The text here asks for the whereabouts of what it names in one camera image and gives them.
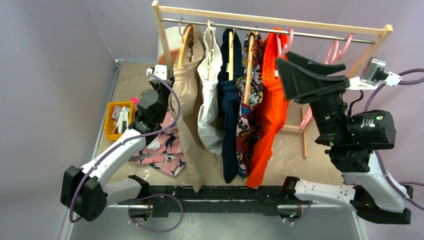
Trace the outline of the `pink shark print shorts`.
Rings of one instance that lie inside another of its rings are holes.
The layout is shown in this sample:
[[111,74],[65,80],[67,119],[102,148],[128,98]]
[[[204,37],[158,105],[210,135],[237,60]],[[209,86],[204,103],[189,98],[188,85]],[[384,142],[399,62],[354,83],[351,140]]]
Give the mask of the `pink shark print shorts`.
[[186,166],[177,127],[159,133],[143,150],[129,159],[132,164],[149,165],[165,175],[175,178]]

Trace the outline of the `pink plastic hanger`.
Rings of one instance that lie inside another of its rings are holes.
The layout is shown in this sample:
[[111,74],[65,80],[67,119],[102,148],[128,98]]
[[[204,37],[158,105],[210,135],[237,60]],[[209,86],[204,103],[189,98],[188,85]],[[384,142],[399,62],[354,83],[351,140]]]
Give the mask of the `pink plastic hanger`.
[[327,55],[325,57],[324,63],[321,62],[316,62],[314,60],[311,60],[309,58],[303,57],[302,55],[299,54],[295,54],[293,51],[289,51],[291,50],[291,46],[292,46],[292,38],[293,38],[293,27],[290,27],[289,29],[289,43],[288,46],[286,46],[284,48],[284,51],[281,53],[281,56],[284,54],[285,55],[285,60],[289,61],[290,63],[294,63],[306,70],[309,71],[315,71],[318,72],[319,70],[323,69],[323,66],[326,65],[335,65],[337,63],[338,60],[340,60],[344,54],[346,53],[346,51],[348,50],[352,40],[353,40],[353,36],[354,33],[350,32],[347,35],[346,38],[346,43],[344,45],[344,47],[342,49],[339,49],[339,45],[340,45],[340,40],[334,40],[328,51],[327,51]]

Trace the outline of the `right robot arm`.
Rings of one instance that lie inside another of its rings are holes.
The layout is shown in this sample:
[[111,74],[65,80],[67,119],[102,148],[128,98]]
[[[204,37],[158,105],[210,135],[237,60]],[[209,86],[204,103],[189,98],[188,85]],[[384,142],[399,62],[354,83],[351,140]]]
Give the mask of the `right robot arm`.
[[344,64],[323,64],[294,52],[277,58],[275,65],[285,96],[309,104],[319,132],[315,142],[327,146],[325,153],[343,177],[343,185],[329,185],[288,176],[280,191],[282,200],[337,205],[375,224],[410,224],[407,203],[414,189],[395,181],[379,159],[380,150],[395,146],[392,114],[385,110],[352,114],[352,105],[342,99],[347,90],[375,89],[391,73],[370,66],[374,77],[349,78],[342,74]]

